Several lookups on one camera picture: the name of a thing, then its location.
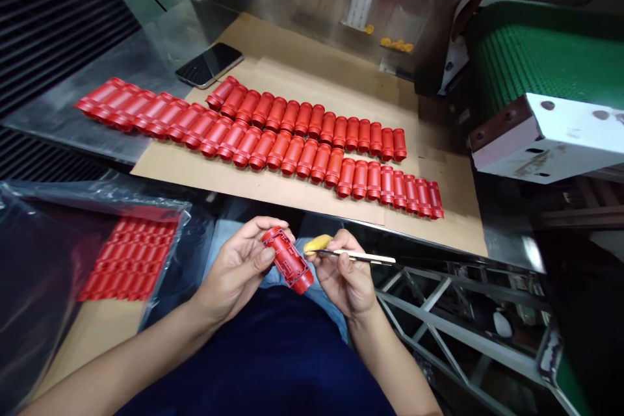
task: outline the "row of red parts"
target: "row of red parts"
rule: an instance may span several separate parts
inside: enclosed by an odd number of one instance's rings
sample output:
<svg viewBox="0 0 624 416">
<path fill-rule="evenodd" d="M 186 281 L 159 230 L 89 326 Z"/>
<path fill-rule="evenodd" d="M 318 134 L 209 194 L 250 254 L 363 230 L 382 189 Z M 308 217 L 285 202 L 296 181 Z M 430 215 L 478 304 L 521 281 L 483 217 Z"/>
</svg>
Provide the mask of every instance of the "row of red parts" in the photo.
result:
<svg viewBox="0 0 624 416">
<path fill-rule="evenodd" d="M 336 117 L 321 104 L 286 102 L 270 92 L 248 90 L 236 78 L 227 77 L 206 99 L 215 112 L 259 129 L 281 130 L 310 137 L 346 151 L 379 155 L 383 161 L 403 161 L 408 153 L 403 129 L 382 128 L 381 123 L 357 117 Z"/>
</svg>

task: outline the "smartphone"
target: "smartphone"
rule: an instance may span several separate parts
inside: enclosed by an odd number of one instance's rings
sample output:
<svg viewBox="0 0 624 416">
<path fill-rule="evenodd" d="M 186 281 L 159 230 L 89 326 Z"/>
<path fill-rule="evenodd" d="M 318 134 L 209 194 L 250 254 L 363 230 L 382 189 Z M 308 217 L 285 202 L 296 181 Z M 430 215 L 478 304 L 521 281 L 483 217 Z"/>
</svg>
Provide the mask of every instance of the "smartphone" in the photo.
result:
<svg viewBox="0 0 624 416">
<path fill-rule="evenodd" d="M 206 89 L 242 59 L 242 53 L 234 47 L 218 42 L 206 52 L 178 68 L 175 76 L 190 86 Z"/>
</svg>

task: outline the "red plastic tube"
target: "red plastic tube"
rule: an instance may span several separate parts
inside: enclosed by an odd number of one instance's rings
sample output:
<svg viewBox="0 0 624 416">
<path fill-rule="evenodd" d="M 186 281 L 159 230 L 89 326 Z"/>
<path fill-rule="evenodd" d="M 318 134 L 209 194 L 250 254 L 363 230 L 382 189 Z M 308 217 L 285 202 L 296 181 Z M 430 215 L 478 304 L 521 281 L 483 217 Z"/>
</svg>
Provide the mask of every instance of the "red plastic tube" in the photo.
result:
<svg viewBox="0 0 624 416">
<path fill-rule="evenodd" d="M 205 110 L 206 108 L 203 105 L 197 103 L 188 106 L 187 109 L 177 116 L 171 125 L 169 125 L 166 133 L 167 136 L 174 142 L 181 143 L 182 137 L 184 137 L 184 134 L 187 132 L 187 128 L 189 128 Z"/>
<path fill-rule="evenodd" d="M 271 170 L 277 170 L 281 166 L 281 162 L 284 160 L 284 155 L 291 143 L 292 135 L 290 132 L 282 130 L 279 132 L 278 137 L 273 143 L 273 148 L 266 158 L 266 165 Z"/>
<path fill-rule="evenodd" d="M 242 101 L 247 96 L 247 88 L 241 84 L 234 88 L 221 107 L 221 115 L 229 117 L 232 120 L 236 118 L 236 113 L 242 105 Z"/>
<path fill-rule="evenodd" d="M 346 117 L 340 116 L 336 118 L 336 122 L 333 126 L 333 140 L 331 141 L 331 144 L 335 148 L 341 148 L 341 149 L 345 148 L 346 124 L 347 124 Z"/>
<path fill-rule="evenodd" d="M 395 156 L 392 129 L 386 127 L 382 130 L 382 161 L 390 161 Z"/>
<path fill-rule="evenodd" d="M 314 162 L 314 156 L 317 155 L 318 148 L 319 142 L 316 140 L 309 138 L 305 141 L 301 156 L 299 156 L 299 163 L 297 164 L 297 177 L 300 179 L 307 179 L 310 176 L 312 163 Z"/>
<path fill-rule="evenodd" d="M 357 132 L 357 150 L 360 153 L 367 153 L 371 147 L 371 121 L 362 119 L 359 121 L 359 129 Z"/>
<path fill-rule="evenodd" d="M 301 103 L 299 108 L 299 114 L 297 114 L 297 121 L 294 125 L 294 133 L 299 137 L 307 135 L 307 128 L 310 125 L 310 117 L 312 117 L 312 104 Z"/>
<path fill-rule="evenodd" d="M 429 190 L 429 198 L 431 200 L 431 219 L 444 218 L 444 208 L 442 208 L 440 188 L 437 182 L 427 182 L 427 189 Z"/>
<path fill-rule="evenodd" d="M 249 124 L 242 120 L 234 122 L 231 129 L 227 132 L 227 135 L 221 140 L 219 149 L 216 151 L 216 154 L 218 154 L 223 161 L 232 160 L 232 156 L 234 156 L 236 148 L 241 144 L 242 138 L 245 136 L 248 128 Z"/>
<path fill-rule="evenodd" d="M 351 158 L 343 159 L 343 166 L 340 169 L 340 179 L 336 186 L 336 193 L 340 198 L 347 198 L 351 195 L 353 186 L 353 173 L 356 169 L 356 162 Z"/>
<path fill-rule="evenodd" d="M 249 127 L 247 129 L 247 133 L 242 138 L 240 144 L 234 151 L 234 156 L 232 156 L 232 162 L 236 167 L 244 168 L 247 167 L 247 163 L 249 162 L 249 158 L 255 150 L 256 145 L 258 145 L 258 141 L 262 136 L 262 130 L 257 127 Z"/>
<path fill-rule="evenodd" d="M 366 161 L 356 161 L 356 169 L 353 173 L 353 191 L 351 196 L 361 200 L 366 196 L 366 178 L 369 172 L 369 164 Z"/>
<path fill-rule="evenodd" d="M 332 154 L 331 150 L 332 147 L 327 143 L 321 143 L 318 146 L 317 155 L 314 156 L 314 162 L 312 163 L 312 172 L 310 173 L 312 182 L 321 183 L 325 180 L 327 164 L 330 161 L 330 154 Z"/>
<path fill-rule="evenodd" d="M 212 109 L 206 109 L 203 114 L 197 117 L 195 122 L 189 125 L 187 132 L 181 139 L 182 143 L 190 150 L 198 149 L 203 142 L 203 136 L 213 128 L 218 119 L 219 114 Z"/>
<path fill-rule="evenodd" d="M 418 215 L 421 218 L 431 216 L 431 201 L 429 200 L 427 180 L 416 179 L 416 193 L 418 194 Z"/>
<path fill-rule="evenodd" d="M 408 213 L 418 213 L 418 193 L 416 191 L 416 177 L 406 174 L 403 177 L 405 183 L 406 206 Z"/>
<path fill-rule="evenodd" d="M 206 98 L 208 107 L 213 111 L 218 112 L 225 100 L 229 97 L 232 90 L 239 85 L 239 81 L 233 76 L 229 76 L 223 80 L 223 82 L 217 86 L 216 90 L 210 93 L 210 96 Z"/>
<path fill-rule="evenodd" d="M 239 111 L 236 113 L 236 120 L 242 120 L 246 124 L 252 121 L 255 107 L 260 100 L 260 93 L 256 90 L 249 90 L 240 104 Z"/>
<path fill-rule="evenodd" d="M 271 111 L 271 106 L 273 106 L 273 101 L 275 101 L 275 96 L 273 96 L 270 92 L 262 93 L 262 96 L 260 96 L 260 100 L 255 106 L 252 114 L 252 125 L 254 127 L 258 127 L 260 130 L 265 127 L 268 114 Z"/>
<path fill-rule="evenodd" d="M 306 142 L 300 136 L 295 135 L 291 139 L 291 143 L 288 145 L 288 149 L 286 150 L 286 154 L 284 155 L 284 160 L 281 162 L 281 172 L 283 175 L 290 177 L 294 174 L 294 171 L 297 169 L 297 163 L 299 163 L 299 157 L 301 156 L 301 152 L 304 149 L 305 143 Z"/>
<path fill-rule="evenodd" d="M 335 187 L 340 180 L 340 169 L 343 167 L 343 157 L 345 157 L 345 151 L 340 148 L 334 148 L 330 154 L 330 160 L 327 163 L 327 170 L 325 171 L 325 186 Z"/>
<path fill-rule="evenodd" d="M 391 205 L 395 200 L 395 184 L 392 166 L 382 166 L 382 193 L 380 202 L 382 205 Z"/>
<path fill-rule="evenodd" d="M 279 129 L 292 133 L 294 131 L 294 125 L 297 123 L 298 115 L 299 103 L 297 101 L 288 101 L 284 117 L 281 119 L 281 124 L 279 125 Z"/>
<path fill-rule="evenodd" d="M 227 117 L 219 117 L 213 127 L 208 130 L 200 145 L 200 151 L 207 158 L 213 158 L 221 145 L 221 141 L 232 128 L 232 121 Z"/>
<path fill-rule="evenodd" d="M 249 167 L 251 169 L 258 171 L 265 167 L 268 154 L 271 151 L 271 148 L 273 148 L 276 138 L 277 135 L 270 130 L 263 132 L 252 155 L 249 157 Z"/>
<path fill-rule="evenodd" d="M 316 140 L 319 137 L 324 115 L 325 108 L 321 104 L 315 104 L 312 108 L 312 115 L 310 116 L 310 125 L 307 128 L 307 135 L 310 138 Z"/>
<path fill-rule="evenodd" d="M 266 118 L 266 128 L 277 133 L 280 130 L 281 120 L 286 112 L 286 99 L 276 97 L 273 101 L 273 107 Z"/>
<path fill-rule="evenodd" d="M 314 275 L 303 257 L 294 248 L 284 231 L 272 227 L 262 236 L 265 247 L 275 249 L 275 267 L 286 280 L 286 285 L 297 294 L 303 294 L 314 283 Z"/>
<path fill-rule="evenodd" d="M 404 209 L 407 203 L 405 195 L 405 181 L 403 180 L 403 171 L 393 172 L 393 186 L 395 190 L 395 199 L 392 204 L 394 209 Z"/>
<path fill-rule="evenodd" d="M 408 148 L 405 145 L 405 130 L 394 129 L 392 136 L 395 147 L 395 161 L 401 162 L 408 156 Z"/>
</svg>

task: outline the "red plastic part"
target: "red plastic part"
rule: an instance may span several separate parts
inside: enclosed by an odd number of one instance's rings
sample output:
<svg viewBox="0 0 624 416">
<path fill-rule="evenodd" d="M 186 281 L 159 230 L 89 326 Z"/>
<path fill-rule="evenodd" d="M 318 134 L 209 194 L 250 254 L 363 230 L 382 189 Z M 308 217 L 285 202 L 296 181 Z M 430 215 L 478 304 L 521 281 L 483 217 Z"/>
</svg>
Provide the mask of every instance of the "red plastic part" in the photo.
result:
<svg viewBox="0 0 624 416">
<path fill-rule="evenodd" d="M 307 128 L 310 125 L 310 117 L 312 117 L 312 104 L 301 103 L 299 108 L 299 114 L 297 114 L 297 121 L 294 125 L 294 133 L 299 137 L 307 135 Z"/>
<path fill-rule="evenodd" d="M 287 130 L 290 133 L 294 131 L 294 125 L 297 123 L 299 115 L 299 103 L 297 101 L 288 101 L 284 117 L 281 119 L 280 130 Z"/>
<path fill-rule="evenodd" d="M 325 171 L 325 186 L 335 187 L 340 180 L 340 169 L 343 167 L 343 157 L 345 157 L 345 151 L 340 148 L 334 148 L 330 154 L 330 160 L 327 163 L 327 170 Z"/>
<path fill-rule="evenodd" d="M 266 158 L 266 165 L 269 169 L 277 170 L 281 166 L 281 162 L 284 160 L 284 155 L 286 154 L 286 150 L 291 143 L 292 137 L 291 133 L 286 130 L 279 132 L 278 137 L 275 139 L 275 143 L 273 143 L 273 148 L 271 148 L 271 152 Z"/>
<path fill-rule="evenodd" d="M 323 116 L 323 124 L 320 128 L 320 136 L 318 138 L 319 143 L 325 143 L 332 145 L 333 142 L 333 129 L 336 125 L 336 114 L 328 110 Z"/>
<path fill-rule="evenodd" d="M 227 135 L 223 137 L 219 144 L 219 149 L 216 151 L 223 161 L 231 161 L 234 156 L 234 151 L 241 144 L 242 138 L 245 136 L 249 124 L 242 120 L 237 120 L 232 125 L 231 129 L 227 132 Z"/>
<path fill-rule="evenodd" d="M 303 151 L 301 151 L 301 156 L 299 156 L 299 163 L 297 164 L 297 177 L 307 179 L 310 176 L 314 156 L 317 155 L 318 149 L 319 142 L 316 140 L 309 138 L 305 141 Z"/>
<path fill-rule="evenodd" d="M 206 132 L 199 150 L 207 158 L 213 158 L 221 145 L 221 141 L 232 128 L 232 121 L 227 117 L 219 117 L 212 128 Z"/>
<path fill-rule="evenodd" d="M 437 182 L 427 182 L 427 189 L 429 190 L 429 199 L 431 201 L 431 219 L 444 218 L 444 208 L 442 208 L 440 188 Z"/>
<path fill-rule="evenodd" d="M 382 205 L 391 205 L 395 200 L 395 182 L 392 166 L 382 166 L 382 192 L 379 201 Z"/>
<path fill-rule="evenodd" d="M 306 142 L 300 136 L 295 135 L 291 139 L 291 143 L 288 145 L 288 149 L 286 150 L 286 154 L 284 155 L 284 160 L 281 162 L 282 174 L 284 174 L 285 176 L 291 176 L 294 174 L 294 171 L 297 169 L 297 163 L 299 162 L 299 157 L 301 156 L 301 152 L 304 149 L 305 143 Z"/>
<path fill-rule="evenodd" d="M 427 180 L 416 179 L 416 193 L 418 194 L 418 215 L 421 218 L 431 216 L 431 201 L 429 199 Z"/>
<path fill-rule="evenodd" d="M 280 130 L 281 119 L 284 117 L 284 112 L 286 112 L 286 99 L 278 96 L 275 98 L 275 101 L 273 101 L 273 107 L 271 107 L 271 111 L 266 118 L 266 129 L 273 130 L 277 133 Z"/>
<path fill-rule="evenodd" d="M 327 143 L 321 143 L 318 146 L 317 155 L 314 156 L 314 162 L 312 163 L 312 172 L 310 173 L 312 182 L 321 183 L 325 180 L 327 163 L 330 161 L 330 154 L 332 154 L 331 150 L 332 147 Z"/>
<path fill-rule="evenodd" d="M 254 152 L 255 147 L 258 145 L 261 136 L 262 130 L 259 128 L 249 127 L 247 129 L 247 133 L 245 133 L 245 136 L 242 138 L 240 144 L 236 148 L 236 151 L 234 151 L 234 156 L 232 156 L 232 162 L 236 167 L 247 167 L 249 158 Z"/>
<path fill-rule="evenodd" d="M 232 93 L 233 89 L 239 85 L 239 81 L 233 76 L 229 76 L 223 80 L 223 82 L 217 86 L 216 90 L 210 93 L 210 96 L 206 98 L 208 107 L 213 111 L 218 112 L 221 106 Z"/>
<path fill-rule="evenodd" d="M 265 127 L 268 114 L 273 106 L 273 101 L 275 101 L 275 96 L 273 96 L 270 92 L 262 93 L 262 96 L 260 96 L 260 100 L 255 106 L 252 114 L 252 125 L 254 127 L 258 127 L 260 130 Z"/>
<path fill-rule="evenodd" d="M 205 112 L 197 117 L 195 122 L 188 127 L 186 134 L 181 139 L 182 143 L 190 150 L 197 150 L 203 143 L 204 135 L 213 128 L 213 125 L 218 119 L 219 114 L 212 109 L 206 109 Z"/>
<path fill-rule="evenodd" d="M 406 207 L 407 197 L 405 195 L 405 181 L 403 180 L 403 171 L 395 170 L 393 172 L 393 178 L 395 198 L 392 206 L 394 209 L 404 209 Z"/>
<path fill-rule="evenodd" d="M 346 117 L 340 116 L 336 118 L 336 123 L 333 126 L 333 140 L 331 141 L 331 144 L 335 148 L 341 148 L 341 149 L 345 148 L 346 124 L 347 124 Z"/>
<path fill-rule="evenodd" d="M 260 93 L 256 90 L 249 90 L 240 104 L 239 111 L 236 113 L 236 120 L 242 120 L 246 124 L 252 121 L 255 107 L 260 100 Z"/>
<path fill-rule="evenodd" d="M 253 170 L 262 170 L 267 163 L 268 154 L 273 148 L 277 135 L 271 130 L 265 131 L 258 144 L 255 146 L 255 150 L 249 157 L 249 167 Z"/>
<path fill-rule="evenodd" d="M 351 195 L 351 187 L 353 186 L 353 173 L 356 169 L 356 162 L 351 158 L 343 159 L 343 166 L 340 169 L 340 179 L 336 186 L 336 193 L 340 198 L 347 198 Z"/>
<path fill-rule="evenodd" d="M 291 240 L 279 227 L 272 227 L 263 236 L 265 247 L 275 249 L 275 267 L 286 280 L 286 285 L 297 294 L 303 294 L 314 283 L 314 275 Z"/>
<path fill-rule="evenodd" d="M 243 99 L 247 96 L 247 91 L 247 88 L 241 84 L 236 86 L 223 103 L 221 115 L 234 120 L 236 118 L 236 113 L 242 105 Z"/>
<path fill-rule="evenodd" d="M 307 135 L 310 138 L 318 139 L 320 135 L 320 128 L 323 125 L 323 117 L 325 115 L 325 108 L 321 104 L 314 104 L 312 108 L 312 115 L 310 116 L 310 125 L 307 128 Z"/>
</svg>

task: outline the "red cylindrical component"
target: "red cylindrical component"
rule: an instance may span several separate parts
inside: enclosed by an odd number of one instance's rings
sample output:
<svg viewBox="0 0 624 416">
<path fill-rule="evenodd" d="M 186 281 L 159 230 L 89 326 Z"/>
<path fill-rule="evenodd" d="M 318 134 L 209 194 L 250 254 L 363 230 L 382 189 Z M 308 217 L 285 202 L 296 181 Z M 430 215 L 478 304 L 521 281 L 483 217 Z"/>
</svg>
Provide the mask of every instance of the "red cylindrical component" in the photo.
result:
<svg viewBox="0 0 624 416">
<path fill-rule="evenodd" d="M 242 120 L 246 124 L 250 123 L 252 115 L 254 115 L 253 111 L 258 105 L 259 100 L 260 93 L 256 90 L 249 90 L 240 104 L 239 111 L 236 113 L 236 120 Z"/>
<path fill-rule="evenodd" d="M 318 138 L 318 141 L 320 143 L 325 143 L 330 146 L 332 145 L 333 129 L 335 125 L 336 125 L 336 114 L 328 110 L 327 112 L 325 112 L 325 115 L 323 116 L 323 124 L 320 128 L 320 136 Z"/>
<path fill-rule="evenodd" d="M 344 148 L 347 151 L 355 151 L 358 148 L 359 119 L 357 117 L 349 117 L 346 125 L 346 142 Z"/>
<path fill-rule="evenodd" d="M 346 198 L 351 195 L 351 187 L 353 186 L 353 173 L 356 169 L 356 162 L 351 158 L 343 159 L 343 166 L 340 169 L 340 179 L 336 186 L 336 193 L 340 198 Z"/>
<path fill-rule="evenodd" d="M 168 106 L 163 107 L 161 111 L 154 116 L 154 119 L 147 126 L 146 131 L 158 140 L 165 140 L 167 138 L 166 132 L 169 125 L 171 125 L 179 115 L 184 113 L 189 106 L 189 103 L 182 99 L 174 100 Z"/>
<path fill-rule="evenodd" d="M 418 215 L 421 218 L 431 216 L 431 201 L 429 200 L 427 180 L 416 179 L 416 193 L 418 194 Z"/>
<path fill-rule="evenodd" d="M 252 114 L 252 125 L 254 127 L 258 127 L 260 130 L 264 128 L 268 114 L 271 111 L 271 106 L 273 106 L 273 101 L 275 101 L 275 96 L 273 96 L 270 92 L 262 93 L 262 96 L 260 97 L 260 100 L 255 106 Z"/>
<path fill-rule="evenodd" d="M 244 168 L 247 166 L 249 158 L 254 152 L 256 145 L 258 145 L 261 136 L 262 130 L 259 128 L 249 127 L 247 129 L 247 133 L 245 133 L 236 151 L 234 151 L 234 156 L 232 156 L 232 162 L 236 167 Z"/>
<path fill-rule="evenodd" d="M 343 167 L 343 157 L 345 157 L 345 151 L 340 148 L 334 148 L 330 154 L 330 160 L 327 163 L 327 170 L 325 171 L 325 186 L 335 187 L 340 180 L 340 169 Z"/>
<path fill-rule="evenodd" d="M 206 108 L 194 103 L 188 106 L 187 109 L 182 112 L 175 120 L 169 125 L 167 129 L 167 136 L 176 143 L 182 142 L 182 137 L 187 132 L 187 129 L 206 111 Z"/>
<path fill-rule="evenodd" d="M 297 101 L 288 101 L 284 117 L 281 119 L 280 130 L 287 130 L 290 133 L 294 131 L 294 125 L 299 115 L 299 103 Z"/>
<path fill-rule="evenodd" d="M 266 165 L 269 169 L 277 170 L 281 166 L 281 162 L 284 160 L 284 155 L 286 154 L 286 150 L 291 143 L 292 137 L 291 133 L 286 130 L 279 132 L 278 137 L 275 139 L 275 143 L 273 143 L 273 148 L 271 148 L 271 152 L 266 158 Z"/>
<path fill-rule="evenodd" d="M 382 125 L 379 122 L 373 122 L 370 125 L 370 148 L 371 156 L 377 156 L 382 150 Z"/>
<path fill-rule="evenodd" d="M 368 119 L 362 119 L 359 121 L 359 128 L 357 132 L 357 150 L 360 153 L 368 152 L 371 147 L 371 121 Z"/>
<path fill-rule="evenodd" d="M 310 125 L 307 128 L 307 135 L 315 140 L 320 135 L 320 128 L 323 125 L 323 117 L 325 108 L 321 104 L 314 104 L 312 115 L 310 116 Z"/>
<path fill-rule="evenodd" d="M 301 103 L 299 108 L 299 114 L 297 114 L 297 121 L 294 125 L 294 133 L 299 137 L 307 135 L 307 128 L 310 125 L 310 117 L 312 117 L 312 104 Z"/>
<path fill-rule="evenodd" d="M 351 196 L 361 200 L 366 196 L 366 178 L 369 172 L 369 164 L 364 160 L 356 161 L 356 169 L 353 173 L 353 191 Z"/>
<path fill-rule="evenodd" d="M 229 118 L 219 117 L 213 127 L 205 134 L 203 142 L 200 144 L 200 151 L 203 155 L 207 158 L 215 157 L 221 141 L 223 141 L 223 138 L 225 138 L 231 128 L 232 121 Z"/>
<path fill-rule="evenodd" d="M 386 127 L 382 130 L 382 161 L 390 161 L 395 155 L 392 129 Z"/>
<path fill-rule="evenodd" d="M 336 123 L 333 126 L 333 140 L 331 141 L 333 147 L 345 148 L 346 124 L 346 117 L 336 117 Z"/>
<path fill-rule="evenodd" d="M 297 177 L 300 179 L 307 179 L 309 177 L 310 171 L 312 171 L 314 156 L 317 155 L 318 148 L 319 142 L 316 140 L 309 138 L 305 141 L 301 156 L 299 156 L 299 163 L 297 164 Z"/>
<path fill-rule="evenodd" d="M 223 103 L 221 115 L 234 120 L 245 96 L 247 96 L 247 88 L 241 84 L 236 86 L 234 91 L 229 94 L 226 101 Z"/>
<path fill-rule="evenodd" d="M 206 109 L 205 112 L 200 114 L 197 120 L 188 127 L 187 132 L 181 139 L 182 143 L 190 150 L 198 149 L 203 142 L 203 136 L 213 128 L 213 125 L 218 119 L 219 114 L 212 109 Z"/>
<path fill-rule="evenodd" d="M 405 195 L 405 182 L 403 180 L 403 171 L 395 170 L 393 172 L 393 187 L 395 190 L 395 198 L 392 206 L 394 209 L 403 209 L 406 207 L 407 197 Z"/>
<path fill-rule="evenodd" d="M 406 206 L 405 211 L 408 213 L 418 212 L 418 193 L 416 191 L 416 177 L 406 174 L 403 177 L 405 183 Z"/>
<path fill-rule="evenodd" d="M 427 189 L 429 190 L 429 198 L 431 200 L 431 219 L 444 218 L 444 208 L 442 208 L 440 188 L 437 182 L 427 182 Z"/>
<path fill-rule="evenodd" d="M 216 90 L 210 93 L 210 96 L 206 98 L 208 107 L 213 111 L 218 112 L 225 100 L 229 97 L 232 90 L 239 85 L 239 81 L 233 76 L 229 76 L 223 80 L 223 82 L 217 86 Z"/>
<path fill-rule="evenodd" d="M 394 129 L 392 136 L 395 147 L 395 161 L 401 162 L 408 156 L 408 147 L 405 145 L 405 130 Z"/>
<path fill-rule="evenodd" d="M 223 161 L 232 160 L 234 151 L 236 151 L 236 148 L 239 144 L 241 144 L 242 138 L 245 136 L 248 128 L 249 124 L 243 122 L 242 120 L 234 122 L 232 128 L 227 132 L 227 135 L 223 137 L 223 140 L 221 140 L 219 149 L 216 151 L 216 154 L 221 156 Z"/>
<path fill-rule="evenodd" d="M 273 143 L 275 143 L 276 138 L 277 135 L 275 135 L 275 133 L 271 130 L 265 131 L 262 134 L 258 144 L 255 146 L 255 150 L 249 158 L 249 167 L 251 169 L 261 170 L 265 167 L 268 154 L 271 151 L 271 148 L 273 148 Z"/>
<path fill-rule="evenodd" d="M 278 96 L 275 98 L 275 101 L 273 101 L 273 107 L 271 107 L 271 111 L 266 118 L 266 128 L 277 133 L 280 130 L 284 112 L 286 112 L 286 99 Z"/>
<path fill-rule="evenodd" d="M 332 147 L 327 143 L 321 143 L 318 146 L 317 155 L 314 156 L 314 162 L 312 163 L 312 172 L 310 173 L 312 182 L 320 183 L 325 179 L 327 163 L 330 161 L 330 154 L 332 153 L 331 150 Z"/>
<path fill-rule="evenodd" d="M 286 280 L 286 285 L 297 294 L 303 294 L 314 283 L 314 275 L 291 240 L 280 227 L 272 227 L 262 236 L 265 247 L 275 249 L 275 267 Z"/>
<path fill-rule="evenodd" d="M 306 142 L 300 136 L 295 135 L 291 139 L 291 143 L 288 145 L 288 149 L 286 150 L 286 154 L 284 155 L 284 160 L 281 162 L 282 174 L 284 174 L 285 176 L 291 176 L 295 169 L 297 169 L 297 163 L 299 162 L 299 157 L 301 156 L 301 152 L 304 149 L 305 143 Z"/>
<path fill-rule="evenodd" d="M 395 182 L 392 166 L 382 166 L 382 192 L 380 202 L 382 205 L 391 205 L 395 200 Z"/>
</svg>

